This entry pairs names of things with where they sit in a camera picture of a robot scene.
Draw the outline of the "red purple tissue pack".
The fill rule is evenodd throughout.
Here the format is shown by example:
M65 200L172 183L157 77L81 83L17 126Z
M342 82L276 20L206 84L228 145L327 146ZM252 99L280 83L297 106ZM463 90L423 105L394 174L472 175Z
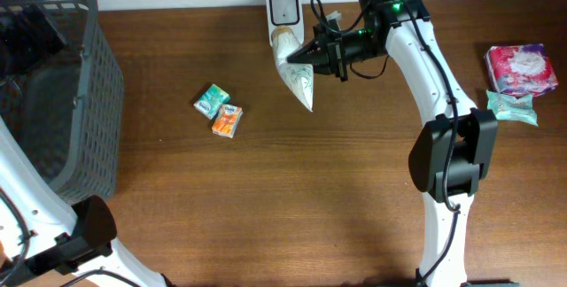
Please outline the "red purple tissue pack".
M543 43L493 46L485 63L493 89L504 95L538 97L559 84Z

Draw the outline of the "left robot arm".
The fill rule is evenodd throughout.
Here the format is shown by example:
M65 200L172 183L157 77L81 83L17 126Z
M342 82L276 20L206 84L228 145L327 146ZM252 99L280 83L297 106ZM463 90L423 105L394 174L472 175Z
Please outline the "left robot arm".
M120 241L124 82L83 4L1 9L1 283L52 271L70 284L165 286Z

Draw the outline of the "green pocket tissue pack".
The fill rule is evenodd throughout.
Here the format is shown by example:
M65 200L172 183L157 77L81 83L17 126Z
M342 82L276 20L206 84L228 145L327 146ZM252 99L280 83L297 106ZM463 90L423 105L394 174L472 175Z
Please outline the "green pocket tissue pack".
M211 120L221 106L230 100L229 93L212 84L207 91L194 103L194 107Z

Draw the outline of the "orange pocket tissue pack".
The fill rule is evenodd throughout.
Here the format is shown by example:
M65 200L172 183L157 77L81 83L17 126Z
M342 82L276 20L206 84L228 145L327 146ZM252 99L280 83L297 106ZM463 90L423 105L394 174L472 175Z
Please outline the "orange pocket tissue pack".
M238 122L243 114L243 109L235 105L222 105L214 124L212 131L218 136L232 138L236 133Z

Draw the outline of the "teal wet wipes pouch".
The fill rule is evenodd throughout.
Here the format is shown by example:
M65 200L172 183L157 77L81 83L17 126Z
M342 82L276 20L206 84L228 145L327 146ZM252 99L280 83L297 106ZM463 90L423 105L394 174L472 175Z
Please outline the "teal wet wipes pouch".
M520 121L538 126L537 114L533 110L532 95L514 97L487 90L487 109L491 110L497 120Z

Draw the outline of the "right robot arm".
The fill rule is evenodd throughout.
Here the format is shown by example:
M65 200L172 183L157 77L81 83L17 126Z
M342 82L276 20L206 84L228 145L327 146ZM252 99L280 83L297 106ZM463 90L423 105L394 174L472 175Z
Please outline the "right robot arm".
M392 59L416 102L422 130L408 156L413 184L425 211L423 256L417 286L467 286L467 220L487 175L498 123L480 110L455 79L437 43L423 0L359 0L361 12L343 29L321 0L310 0L318 23L314 39L288 62L310 64L316 74L347 81L352 65Z

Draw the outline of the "white tube with cork cap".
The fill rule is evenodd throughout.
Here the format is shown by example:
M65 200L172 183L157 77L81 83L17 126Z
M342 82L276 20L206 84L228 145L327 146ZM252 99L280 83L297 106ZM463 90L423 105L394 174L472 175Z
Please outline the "white tube with cork cap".
M292 94L310 112L314 102L314 69L310 64L294 64L287 60L302 44L287 26L279 26L271 34L276 69Z

